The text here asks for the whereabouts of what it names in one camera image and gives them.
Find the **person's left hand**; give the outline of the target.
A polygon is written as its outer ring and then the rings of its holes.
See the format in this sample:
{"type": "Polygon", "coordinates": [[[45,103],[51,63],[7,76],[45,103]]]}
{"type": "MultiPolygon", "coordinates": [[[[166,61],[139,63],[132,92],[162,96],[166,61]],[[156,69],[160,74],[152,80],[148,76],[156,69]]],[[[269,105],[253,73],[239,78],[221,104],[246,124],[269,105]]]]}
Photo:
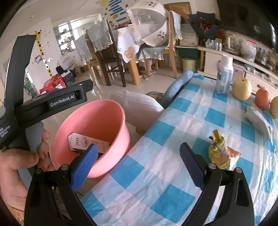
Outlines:
{"type": "Polygon", "coordinates": [[[42,142],[38,153],[12,148],[1,152],[1,197],[8,206],[23,211],[28,190],[18,175],[21,168],[38,166],[44,171],[52,171],[54,168],[48,156],[50,147],[46,140],[50,139],[50,133],[43,130],[42,142]]]}

